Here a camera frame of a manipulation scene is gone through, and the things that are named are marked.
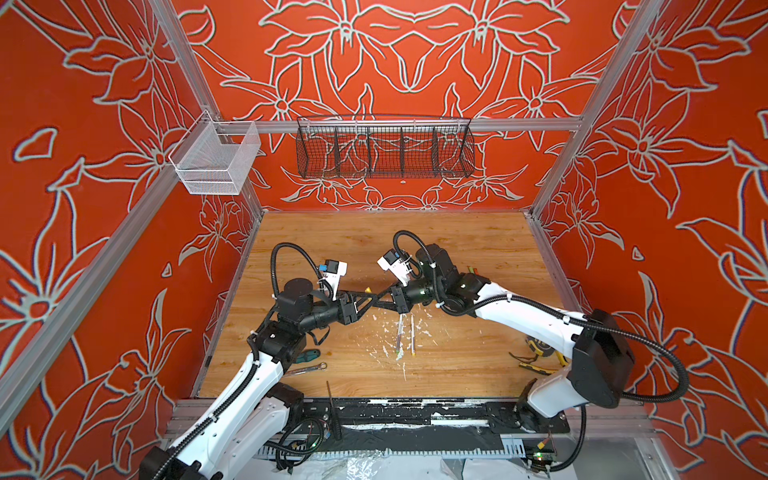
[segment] wrench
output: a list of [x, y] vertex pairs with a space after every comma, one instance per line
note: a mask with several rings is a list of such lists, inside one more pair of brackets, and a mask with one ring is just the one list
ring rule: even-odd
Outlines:
[[313, 366], [305, 366], [302, 369], [289, 370], [288, 372], [285, 372], [283, 376], [301, 375], [302, 373], [312, 372], [314, 370], [325, 370], [327, 368], [328, 368], [328, 364], [325, 362], [322, 362]]

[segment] screwdriver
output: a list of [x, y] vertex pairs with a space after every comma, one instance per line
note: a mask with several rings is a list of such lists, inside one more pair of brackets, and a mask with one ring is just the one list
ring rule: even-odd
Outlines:
[[336, 407], [333, 406], [331, 384], [326, 382], [326, 386], [328, 387], [328, 400], [331, 402], [331, 432], [333, 433], [334, 440], [341, 440], [341, 422], [339, 421], [339, 413], [336, 411]]

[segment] black wire basket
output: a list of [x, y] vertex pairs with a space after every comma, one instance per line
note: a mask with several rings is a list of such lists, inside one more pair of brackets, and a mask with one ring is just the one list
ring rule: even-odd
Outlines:
[[300, 117], [304, 178], [458, 178], [475, 172], [470, 119], [404, 115]]

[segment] flower pattern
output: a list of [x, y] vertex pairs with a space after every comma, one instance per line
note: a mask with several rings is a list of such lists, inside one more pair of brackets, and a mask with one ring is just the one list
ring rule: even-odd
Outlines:
[[[478, 0], [434, 7], [390, 0], [236, 1], [230, 8], [235, 15], [199, 0], [174, 4], [223, 115], [289, 121], [306, 114], [374, 112], [577, 117], [621, 35], [574, 48], [564, 32], [618, 31], [626, 28], [636, 8], [620, 0], [601, 2], [605, 8], [589, 20], [578, 14], [575, 2], [544, 0]], [[512, 162], [496, 155], [484, 158], [468, 182], [435, 179], [402, 188], [395, 181], [363, 182], [351, 190], [335, 186], [339, 202], [333, 203], [336, 194], [325, 200], [293, 195], [298, 181], [289, 175], [296, 173], [293, 139], [269, 134], [264, 167], [259, 166], [251, 179], [254, 186], [270, 187], [260, 196], [278, 210], [426, 208], [433, 204], [420, 199], [431, 197], [431, 192], [438, 192], [444, 208], [520, 208], [533, 201], [540, 187], [536, 183], [555, 159], [543, 152], [561, 135], [505, 132], [503, 138], [515, 142], [508, 148], [525, 154], [516, 154]], [[517, 142], [521, 137], [533, 148]], [[496, 138], [494, 133], [475, 136], [479, 143]], [[355, 146], [343, 146], [342, 161], [356, 162]], [[533, 174], [539, 177], [528, 182]], [[368, 187], [389, 200], [368, 203], [366, 195], [376, 196]], [[480, 192], [467, 196], [470, 190]]]
[[618, 116], [598, 127], [598, 132], [614, 144], [619, 155], [598, 162], [601, 177], [629, 168], [639, 182], [648, 184], [667, 205], [672, 217], [680, 199], [680, 182], [675, 169], [708, 165], [727, 158], [727, 149], [710, 147], [678, 136], [675, 129], [686, 117], [690, 92], [682, 92], [654, 108], [652, 81], [646, 82], [631, 116]]
[[[0, 18], [15, 42], [0, 83], [16, 118], [0, 139], [2, 375], [60, 320], [56, 309], [200, 110], [145, 0], [6, 2]], [[136, 476], [175, 400], [190, 394], [203, 360], [190, 343], [230, 285], [258, 214], [244, 197], [210, 201], [227, 216], [209, 216], [180, 184], [159, 206], [0, 438], [0, 478]], [[201, 211], [202, 227], [231, 247], [171, 269], [200, 233]]]
[[181, 265], [194, 253], [203, 252], [205, 273], [208, 275], [208, 280], [213, 282], [211, 267], [214, 264], [219, 243], [224, 242], [242, 254], [253, 220], [244, 205], [235, 200], [224, 202], [218, 195], [213, 195], [203, 197], [200, 225], [205, 230], [204, 233], [200, 233], [184, 245], [179, 252], [178, 264]]
[[[686, 365], [687, 394], [650, 409], [681, 478], [768, 475], [765, 101], [737, 80], [763, 64], [768, 7], [747, 3], [663, 4], [542, 218], [579, 303]], [[633, 247], [593, 242], [584, 264], [574, 251], [589, 240], [568, 233], [578, 214]], [[665, 360], [633, 348], [635, 391], [675, 387]]]

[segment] aluminum frame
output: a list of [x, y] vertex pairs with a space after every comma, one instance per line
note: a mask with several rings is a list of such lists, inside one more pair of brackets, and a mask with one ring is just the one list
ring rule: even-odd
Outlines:
[[547, 272], [549, 272], [549, 277], [552, 279], [554, 289], [557, 290], [558, 295], [560, 295], [563, 307], [572, 312], [581, 312], [581, 305], [579, 305], [576, 295], [574, 294], [571, 285], [568, 283], [568, 278], [565, 276], [563, 267], [560, 266], [560, 262], [558, 262], [558, 258], [552, 250], [552, 245], [549, 243], [547, 234], [541, 226], [541, 222], [533, 217], [530, 211], [523, 210], [523, 215], [525, 215], [525, 219], [528, 221], [528, 228], [531, 229], [531, 234], [536, 241], [538, 252], [541, 254], [544, 266], [547, 267]]
[[172, 166], [160, 170], [91, 265], [0, 377], [0, 436], [8, 431], [178, 182], [179, 177]]
[[157, 23], [160, 24], [165, 33], [170, 49], [176, 55], [181, 71], [187, 79], [197, 104], [201, 109], [208, 111], [214, 120], [221, 120], [221, 111], [216, 104], [214, 93], [210, 90], [203, 71], [197, 63], [192, 46], [187, 41], [187, 34], [181, 27], [176, 8], [170, 0], [149, 0], [149, 3]]
[[[426, 119], [416, 120], [417, 126], [428, 125], [423, 123]], [[333, 121], [336, 126], [354, 127], [356, 124], [362, 124], [364, 121], [341, 120]], [[375, 121], [382, 122], [382, 125], [400, 125], [408, 122], [414, 124], [414, 120], [400, 121]], [[295, 134], [299, 126], [295, 120], [291, 121], [254, 121], [259, 133], [261, 134]], [[473, 118], [472, 131], [576, 131], [580, 128], [583, 121], [580, 117], [574, 118]], [[243, 135], [248, 131], [251, 122], [249, 121], [223, 121], [217, 124], [217, 131], [220, 135]]]
[[230, 288], [227, 291], [227, 299], [224, 300], [224, 305], [222, 305], [221, 311], [219, 312], [219, 318], [216, 320], [214, 336], [210, 339], [210, 344], [208, 345], [208, 349], [205, 352], [205, 360], [203, 361], [203, 365], [200, 366], [200, 371], [194, 380], [194, 386], [192, 387], [193, 397], [197, 397], [200, 394], [200, 388], [202, 388], [205, 375], [208, 373], [208, 366], [210, 365], [210, 361], [214, 357], [214, 352], [216, 351], [216, 347], [219, 344], [221, 331], [224, 329], [224, 324], [227, 322], [227, 317], [230, 314], [230, 308], [232, 308], [232, 302], [234, 302], [235, 296], [237, 295], [237, 287], [240, 285], [240, 279], [243, 277], [243, 272], [245, 272], [245, 268], [248, 264], [250, 251], [253, 249], [253, 244], [256, 242], [256, 235], [259, 232], [261, 221], [264, 218], [264, 210], [262, 210], [261, 206], [258, 204], [258, 199], [255, 198], [256, 194], [253, 192], [253, 185], [251, 185], [249, 181], [246, 181], [246, 186], [243, 187], [243, 191], [241, 192], [241, 194], [246, 196], [246, 200], [248, 201], [247, 195], [249, 192], [246, 192], [247, 189], [250, 189], [250, 193], [253, 195], [253, 200], [256, 201], [257, 208], [251, 209], [251, 212], [254, 213], [255, 220], [253, 222], [250, 235], [248, 236], [248, 240], [243, 245], [243, 254], [240, 256], [240, 262], [237, 264], [237, 270], [235, 270], [235, 274], [232, 277], [232, 283], [230, 283]]
[[568, 138], [568, 141], [563, 147], [563, 151], [560, 153], [557, 160], [554, 161], [554, 165], [549, 171], [544, 186], [539, 190], [538, 195], [531, 205], [531, 212], [534, 217], [541, 218], [541, 213], [547, 206], [555, 188], [557, 188], [557, 185], [560, 183], [560, 179], [565, 174], [565, 170], [573, 161], [578, 149], [584, 141], [587, 140], [587, 137], [590, 134], [594, 123], [597, 121], [598, 116], [602, 112], [608, 97], [611, 96], [611, 92], [616, 87], [619, 78], [629, 65], [629, 62], [632, 59], [632, 54], [637, 50], [637, 46], [640, 44], [643, 36], [647, 34], [650, 24], [660, 11], [663, 1], [664, 0], [644, 0], [640, 3], [640, 7], [634, 15], [632, 15], [632, 20], [627, 27], [627, 30], [616, 45], [616, 52], [611, 56], [611, 60], [608, 61], [608, 65], [603, 71], [603, 75], [592, 92], [592, 96], [589, 97], [587, 106], [584, 108], [584, 113], [581, 116], [581, 125], [578, 130]]

